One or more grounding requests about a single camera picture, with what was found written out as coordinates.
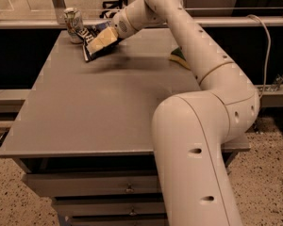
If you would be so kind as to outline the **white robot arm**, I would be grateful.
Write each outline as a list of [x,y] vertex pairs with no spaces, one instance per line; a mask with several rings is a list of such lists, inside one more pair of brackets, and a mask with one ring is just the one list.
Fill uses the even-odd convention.
[[87,41],[95,55],[150,24],[166,23],[200,87],[174,95],[152,120],[154,155],[170,226],[243,226],[222,144],[256,120],[258,90],[184,9],[182,0],[135,0]]

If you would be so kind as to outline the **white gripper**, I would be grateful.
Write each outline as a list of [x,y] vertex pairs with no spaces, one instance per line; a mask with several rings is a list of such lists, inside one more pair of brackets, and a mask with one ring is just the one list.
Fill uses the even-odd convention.
[[112,45],[118,40],[118,37],[123,40],[135,35],[138,32],[138,30],[129,21],[127,8],[118,11],[113,16],[111,24],[113,27],[105,28],[88,43],[87,50],[90,55]]

